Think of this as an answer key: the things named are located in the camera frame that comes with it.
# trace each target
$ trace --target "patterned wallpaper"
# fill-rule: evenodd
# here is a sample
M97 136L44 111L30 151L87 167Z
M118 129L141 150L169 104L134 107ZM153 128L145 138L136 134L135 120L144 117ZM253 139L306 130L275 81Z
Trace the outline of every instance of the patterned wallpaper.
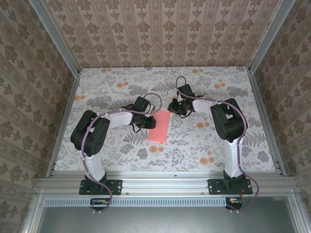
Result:
M287 172L311 213L311 1L297 0L255 73Z
M73 77L27 0L0 1L0 232L18 232L44 177Z
M43 0L80 68L248 66L281 0Z

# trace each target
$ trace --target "metal vent grille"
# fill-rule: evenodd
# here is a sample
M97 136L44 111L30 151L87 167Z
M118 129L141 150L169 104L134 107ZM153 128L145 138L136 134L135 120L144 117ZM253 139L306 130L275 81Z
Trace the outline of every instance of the metal vent grille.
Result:
M92 198L46 198L45 207L90 207ZM225 198L121 198L115 197L111 207L221 207Z

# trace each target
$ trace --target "table surface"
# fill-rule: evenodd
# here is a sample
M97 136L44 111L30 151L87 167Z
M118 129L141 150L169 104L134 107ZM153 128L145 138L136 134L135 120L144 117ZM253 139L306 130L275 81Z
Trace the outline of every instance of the table surface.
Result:
M139 67L89 68L80 82L62 140L55 170L83 170L81 152L70 135L84 111L108 112L133 103L137 96L158 93L167 110L176 97L175 80L183 75L196 95L226 100L235 98L248 122L242 146L246 171L275 171L245 67ZM159 106L156 97L148 99ZM148 130L111 129L98 156L110 171L222 171L224 142L216 133L211 114L192 113L181 119L171 114L167 140L147 140Z

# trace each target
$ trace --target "pink block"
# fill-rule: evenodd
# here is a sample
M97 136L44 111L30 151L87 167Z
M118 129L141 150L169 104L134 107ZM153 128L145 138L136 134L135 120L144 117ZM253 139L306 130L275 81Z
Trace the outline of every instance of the pink block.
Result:
M156 125L154 129L149 130L148 141L166 142L170 113L170 111L160 110L153 115L156 120Z

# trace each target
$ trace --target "black mounting bracket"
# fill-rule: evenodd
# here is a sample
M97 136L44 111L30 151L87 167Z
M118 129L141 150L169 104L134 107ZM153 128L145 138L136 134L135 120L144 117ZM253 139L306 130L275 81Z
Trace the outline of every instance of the black mounting bracket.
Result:
M224 171L223 179L210 179L207 184L210 195L253 194L251 182L243 174L231 178Z
M107 180L107 174L100 180L105 184L112 192L113 195L121 195L122 192L122 180ZM103 186L95 183L90 178L85 176L85 180L80 183L79 189L80 195L109 195L108 190Z

